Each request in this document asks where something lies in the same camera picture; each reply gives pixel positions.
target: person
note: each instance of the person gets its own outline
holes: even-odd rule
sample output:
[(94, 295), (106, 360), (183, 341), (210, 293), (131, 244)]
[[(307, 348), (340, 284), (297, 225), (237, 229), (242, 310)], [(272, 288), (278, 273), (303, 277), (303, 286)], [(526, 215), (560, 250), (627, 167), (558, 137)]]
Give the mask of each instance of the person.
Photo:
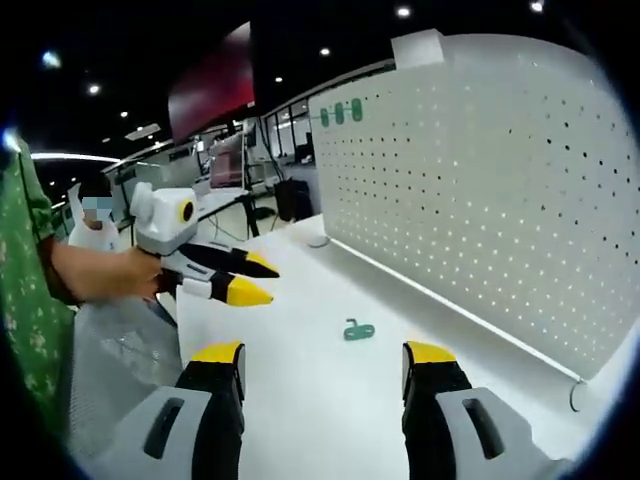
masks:
[(138, 248), (105, 253), (57, 242), (51, 202), (27, 144), (0, 163), (0, 313), (24, 383), (47, 428), (64, 435), (73, 312), (65, 305), (122, 296), (151, 298), (160, 260)]
[(82, 204), (82, 221), (76, 222), (68, 244), (100, 252), (120, 252), (120, 235), (111, 219), (113, 198), (111, 184), (103, 173), (93, 175), (80, 184), (78, 200)]

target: small green toy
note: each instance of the small green toy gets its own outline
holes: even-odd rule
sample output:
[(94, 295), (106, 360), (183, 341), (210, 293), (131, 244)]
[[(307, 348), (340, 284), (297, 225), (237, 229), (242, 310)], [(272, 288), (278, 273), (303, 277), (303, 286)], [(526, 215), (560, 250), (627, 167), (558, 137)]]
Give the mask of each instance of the small green toy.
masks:
[(348, 342), (371, 338), (373, 337), (373, 334), (376, 333), (376, 329), (373, 325), (358, 325), (355, 318), (347, 318), (347, 322), (353, 324), (351, 327), (347, 327), (344, 330), (344, 339)]

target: white pegboard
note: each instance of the white pegboard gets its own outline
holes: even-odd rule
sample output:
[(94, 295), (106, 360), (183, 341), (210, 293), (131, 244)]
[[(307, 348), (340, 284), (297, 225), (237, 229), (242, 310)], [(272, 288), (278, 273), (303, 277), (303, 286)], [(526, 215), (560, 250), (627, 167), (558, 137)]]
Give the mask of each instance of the white pegboard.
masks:
[(575, 52), (441, 41), (310, 101), (327, 234), (591, 378), (637, 318), (633, 133)]

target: white shirt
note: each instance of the white shirt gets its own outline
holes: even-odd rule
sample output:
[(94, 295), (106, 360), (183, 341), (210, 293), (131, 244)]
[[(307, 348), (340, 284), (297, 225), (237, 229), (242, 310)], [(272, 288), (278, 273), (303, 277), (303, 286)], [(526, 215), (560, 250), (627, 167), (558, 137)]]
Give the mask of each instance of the white shirt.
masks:
[(88, 248), (100, 252), (120, 252), (120, 234), (112, 221), (102, 222), (100, 230), (91, 230), (84, 221), (76, 223), (71, 235), (69, 245)]

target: green object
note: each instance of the green object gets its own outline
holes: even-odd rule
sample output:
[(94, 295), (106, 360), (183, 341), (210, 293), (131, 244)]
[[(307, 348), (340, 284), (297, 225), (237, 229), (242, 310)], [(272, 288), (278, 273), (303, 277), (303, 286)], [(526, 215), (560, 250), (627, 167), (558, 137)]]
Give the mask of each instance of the green object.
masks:
[(348, 318), (347, 322), (353, 324), (353, 326), (344, 329), (344, 339), (348, 342), (352, 340), (371, 338), (373, 337), (373, 334), (376, 333), (376, 329), (373, 325), (358, 325), (355, 318)]
[(0, 317), (27, 388), (47, 426), (60, 433), (66, 417), (58, 387), (73, 338), (73, 312), (49, 293), (36, 237), (53, 235), (51, 202), (38, 183), (27, 144), (20, 140), (19, 145), (22, 153), (12, 154), (0, 171)]
[(320, 121), (322, 122), (322, 126), (327, 128), (329, 126), (329, 112), (326, 108), (320, 109)]
[(351, 117), (354, 122), (362, 120), (362, 101), (359, 98), (351, 100)]
[(342, 125), (344, 123), (344, 107), (342, 102), (336, 103), (336, 123)]

